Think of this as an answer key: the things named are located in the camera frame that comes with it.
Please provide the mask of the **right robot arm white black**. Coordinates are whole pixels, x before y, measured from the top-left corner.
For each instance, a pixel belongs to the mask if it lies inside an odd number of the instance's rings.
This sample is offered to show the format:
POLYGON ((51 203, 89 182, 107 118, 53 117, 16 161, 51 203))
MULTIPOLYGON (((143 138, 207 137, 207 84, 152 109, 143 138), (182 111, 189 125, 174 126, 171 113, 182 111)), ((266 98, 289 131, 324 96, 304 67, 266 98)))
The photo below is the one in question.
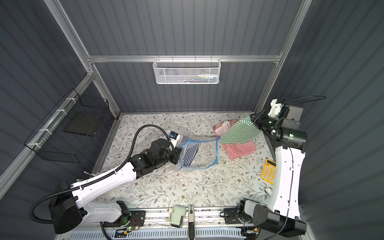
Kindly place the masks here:
POLYGON ((267 206, 249 199, 241 200, 238 218, 273 236, 286 238, 304 235, 307 225, 299 211, 301 167, 306 155, 306 132, 300 131, 299 107, 272 103, 269 113, 251 115, 252 123, 263 131, 275 152, 275 185, 267 206))

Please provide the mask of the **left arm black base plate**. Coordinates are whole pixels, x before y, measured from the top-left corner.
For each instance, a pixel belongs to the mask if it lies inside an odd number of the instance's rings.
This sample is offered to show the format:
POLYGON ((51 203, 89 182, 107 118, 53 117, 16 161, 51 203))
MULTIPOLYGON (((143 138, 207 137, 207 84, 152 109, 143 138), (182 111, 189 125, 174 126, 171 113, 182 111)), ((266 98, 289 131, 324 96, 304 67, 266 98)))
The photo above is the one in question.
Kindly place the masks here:
POLYGON ((105 228, 128 228, 143 227, 146 218, 146 211, 130 211, 129 214, 122 214, 115 222, 104 222, 105 228))

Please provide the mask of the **clear vacuum bag blue zipper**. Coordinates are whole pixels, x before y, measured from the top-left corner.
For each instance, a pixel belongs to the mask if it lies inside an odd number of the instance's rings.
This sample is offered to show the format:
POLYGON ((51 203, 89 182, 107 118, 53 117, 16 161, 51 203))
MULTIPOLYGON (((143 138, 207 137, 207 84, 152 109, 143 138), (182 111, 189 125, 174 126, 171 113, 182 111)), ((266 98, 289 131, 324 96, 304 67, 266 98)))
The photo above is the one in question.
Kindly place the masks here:
POLYGON ((173 164, 176 170, 205 170, 215 165, 219 160, 218 137, 195 137, 165 131, 156 125, 144 125, 145 128, 156 128, 161 136, 152 141, 151 145, 139 154, 131 156, 129 163, 137 173, 157 170, 166 164, 173 164))

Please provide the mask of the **green striped garment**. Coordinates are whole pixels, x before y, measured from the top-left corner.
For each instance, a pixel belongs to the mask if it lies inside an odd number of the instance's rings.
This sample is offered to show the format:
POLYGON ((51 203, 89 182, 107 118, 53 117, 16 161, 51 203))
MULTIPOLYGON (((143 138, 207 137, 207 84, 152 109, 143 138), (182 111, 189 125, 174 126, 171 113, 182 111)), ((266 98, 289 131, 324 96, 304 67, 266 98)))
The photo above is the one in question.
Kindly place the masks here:
POLYGON ((219 138, 221 144, 246 144, 256 137, 262 131, 252 122, 251 117, 243 118, 237 121, 226 133, 219 138))

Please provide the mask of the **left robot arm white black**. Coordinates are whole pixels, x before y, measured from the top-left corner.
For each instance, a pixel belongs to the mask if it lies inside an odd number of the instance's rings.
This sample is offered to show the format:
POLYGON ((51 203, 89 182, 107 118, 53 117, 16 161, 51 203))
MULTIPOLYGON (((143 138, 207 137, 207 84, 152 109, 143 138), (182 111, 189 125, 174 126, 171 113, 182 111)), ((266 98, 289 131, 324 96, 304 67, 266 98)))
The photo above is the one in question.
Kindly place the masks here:
POLYGON ((114 168, 94 179, 75 185, 79 190, 56 196, 51 199, 49 210, 56 234, 67 233, 80 224, 106 222, 109 227, 131 225, 131 213, 123 201, 110 204, 97 204, 94 199, 114 188, 143 177, 171 162, 177 164, 181 154, 181 140, 158 139, 149 149, 129 158, 120 169, 114 168))

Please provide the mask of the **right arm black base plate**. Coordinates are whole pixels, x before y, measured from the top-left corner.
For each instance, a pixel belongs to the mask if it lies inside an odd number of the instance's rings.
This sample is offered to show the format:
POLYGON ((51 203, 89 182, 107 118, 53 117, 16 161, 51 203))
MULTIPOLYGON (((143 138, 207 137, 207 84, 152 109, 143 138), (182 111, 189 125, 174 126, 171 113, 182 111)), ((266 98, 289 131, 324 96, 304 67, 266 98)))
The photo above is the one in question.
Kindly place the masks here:
POLYGON ((243 209, 239 209, 239 207, 225 208, 219 213, 219 216, 224 218, 227 225, 244 224, 252 219, 243 209))

